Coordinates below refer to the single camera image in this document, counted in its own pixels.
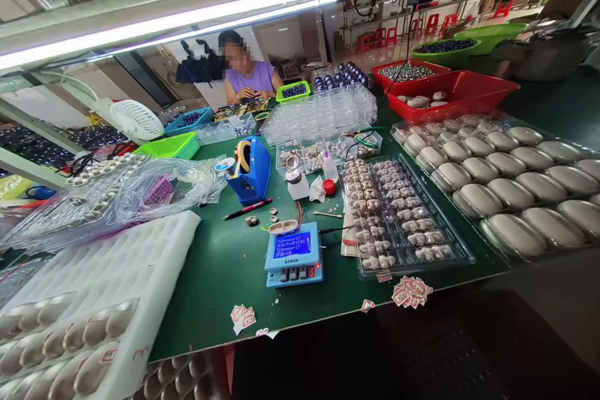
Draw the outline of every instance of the small plastic bottle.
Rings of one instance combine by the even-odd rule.
[[[323,159],[323,174],[325,175],[325,179],[330,179],[334,183],[338,182],[338,167],[328,152],[325,152],[325,159]]]
[[[293,200],[309,197],[311,188],[308,186],[308,180],[298,169],[290,169],[286,172],[287,191]]]

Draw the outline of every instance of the green basket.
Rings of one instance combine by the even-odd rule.
[[[283,98],[283,91],[289,88],[293,88],[294,86],[298,86],[300,84],[303,84],[304,87],[306,88],[306,92],[304,94],[299,94],[297,96],[293,96],[293,97],[288,97],[286,99]],[[303,97],[308,97],[311,94],[311,87],[308,85],[308,83],[306,81],[298,81],[297,83],[292,83],[292,84],[284,84],[283,86],[281,86],[278,90],[277,90],[277,98],[275,100],[277,100],[279,103],[285,103],[291,100],[297,100],[299,98],[303,98]]]
[[[527,24],[523,23],[506,23],[500,25],[488,25],[483,27],[471,28],[464,31],[459,31],[454,35],[455,39],[478,39],[481,45],[478,46],[472,55],[490,54],[492,50],[502,41],[507,39],[515,40]]]
[[[440,41],[427,42],[427,44],[434,44],[438,42],[455,41],[456,39],[442,39]],[[452,50],[449,52],[440,53],[420,53],[416,49],[423,47],[425,44],[419,44],[411,49],[411,58],[420,59],[427,61],[428,63],[437,64],[439,66],[445,66],[451,69],[462,69],[469,59],[469,56],[473,54],[473,51],[481,45],[481,41],[473,39],[475,45],[460,50]]]
[[[149,142],[135,150],[134,153],[154,156],[155,158],[192,159],[199,148],[200,144],[196,139],[196,133],[189,132],[167,137],[160,141]]]

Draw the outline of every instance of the red plastic basket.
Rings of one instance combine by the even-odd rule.
[[[512,81],[478,74],[469,71],[453,71],[433,75],[413,81],[394,83],[387,99],[389,107],[409,124],[440,121],[462,114],[485,113],[496,106],[511,92],[520,86]],[[414,109],[398,100],[398,96],[416,97],[418,95],[433,97],[443,91],[448,104]]]
[[[386,78],[383,75],[379,75],[379,71],[381,69],[384,69],[389,66],[397,66],[398,64],[402,64],[403,62],[404,62],[404,60],[402,59],[401,61],[390,62],[389,64],[384,64],[383,66],[377,66],[377,67],[371,68],[371,73],[373,74],[373,81],[375,82],[375,84],[377,84],[381,89],[389,88],[389,85],[392,84],[393,80],[390,80],[389,78]],[[446,72],[449,72],[452,70],[452,69],[449,69],[448,67],[438,66],[437,64],[431,64],[430,62],[421,61],[419,59],[410,59],[409,58],[406,61],[406,64],[412,64],[413,66],[425,66],[425,67],[433,70],[436,74],[446,73]]]

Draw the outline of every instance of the fluorescent light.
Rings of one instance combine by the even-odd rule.
[[[72,37],[61,42],[54,42],[52,44],[2,55],[0,56],[0,70],[33,63],[43,59],[56,58],[57,56],[94,47],[105,46],[126,39],[136,38],[138,36],[159,33],[179,26],[223,18],[233,14],[247,13],[249,11],[269,8],[271,6],[286,4],[293,1],[300,0],[235,0],[131,25],[119,26],[110,30],[90,33],[85,36]]]
[[[143,44],[137,44],[134,46],[124,47],[118,50],[113,50],[103,55],[94,56],[89,58],[87,61],[93,63],[95,61],[100,61],[101,59],[110,58],[113,55],[127,53],[133,50],[138,50],[145,47],[157,46],[162,44],[167,44],[174,41],[182,41],[183,39],[193,38],[195,36],[200,36],[201,34],[214,33],[215,31],[219,31],[227,28],[235,28],[243,25],[248,25],[253,22],[262,21],[265,19],[271,19],[273,17],[285,16],[287,14],[296,13],[298,11],[302,11],[303,9],[316,8],[318,6],[327,5],[330,3],[335,3],[337,0],[311,0],[305,3],[298,3],[293,6],[287,6],[280,9],[275,9],[273,11],[263,12],[262,14],[256,14],[255,16],[244,17],[243,19],[238,19],[230,22],[223,22],[218,25],[209,26],[206,28],[202,28],[199,30],[188,31],[181,34],[176,34],[175,36],[163,37],[161,39],[155,39],[153,41],[147,41]]]

